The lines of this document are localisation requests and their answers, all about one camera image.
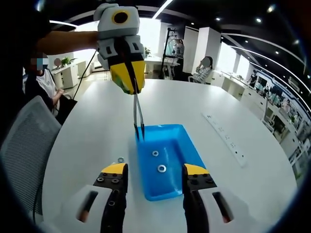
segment hand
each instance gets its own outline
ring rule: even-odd
[[[57,90],[57,93],[58,93],[58,94],[60,93],[61,95],[63,95],[63,94],[64,94],[64,90],[63,90],[63,89],[58,89],[58,90]]]

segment floor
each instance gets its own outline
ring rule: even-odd
[[[89,76],[82,79],[79,89],[78,89],[78,86],[79,86],[79,83],[78,83],[74,88],[66,89],[65,94],[69,94],[71,97],[73,97],[78,89],[78,92],[74,99],[79,101],[79,99],[82,97],[82,95],[89,88],[89,86],[91,86],[93,82],[110,81],[110,80],[111,80],[111,75],[109,71],[94,72],[94,73],[91,73]]]

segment potted plant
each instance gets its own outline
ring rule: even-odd
[[[69,63],[70,59],[68,57],[64,57],[62,60],[61,60],[61,63],[62,63],[62,67],[66,66],[68,63]]]
[[[71,64],[71,62],[74,61],[75,59],[76,59],[76,58],[69,59],[68,57],[64,57],[64,58],[61,60],[62,67]]]
[[[148,57],[150,55],[151,51],[147,47],[145,47],[145,57]]]

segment camera lens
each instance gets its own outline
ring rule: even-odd
[[[124,23],[128,18],[128,15],[127,13],[125,12],[120,12],[120,13],[117,13],[115,16],[114,16],[114,21],[116,23]]]

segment ceiling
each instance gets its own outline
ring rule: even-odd
[[[107,2],[117,2],[119,5],[135,5],[138,6],[138,11],[141,17],[152,17],[165,0],[107,0]],[[104,0],[40,0],[41,11],[46,13],[50,19],[58,21],[67,21],[80,25],[92,21],[92,12],[96,7],[105,2]],[[239,33],[258,37],[268,40],[289,50],[302,61],[305,61],[305,53],[301,50],[299,44],[294,44],[297,40],[295,28],[291,27],[290,20],[286,17],[283,3],[277,4],[275,10],[268,13],[269,6],[276,1],[270,0],[174,0],[168,7],[168,10],[173,12],[164,12],[158,18],[162,21],[175,23],[184,21],[188,26],[194,28],[212,27],[222,33]],[[262,22],[258,23],[256,18],[260,17]],[[70,26],[57,25],[58,30],[70,31]],[[262,54],[274,61],[280,63],[296,76],[310,89],[311,79],[307,78],[310,73],[308,68],[303,63],[298,61],[289,53],[280,48],[276,48],[268,43],[258,41],[251,38],[240,36],[230,36],[245,49]],[[223,41],[229,45],[236,46],[226,38]],[[242,50],[237,50],[246,58],[247,54]],[[252,54],[256,61],[250,58],[252,62],[258,62],[260,66],[276,74],[285,82],[289,76],[294,76],[285,69],[276,65],[272,61]],[[298,82],[298,86],[302,91],[300,96],[311,107],[309,91],[304,85]]]

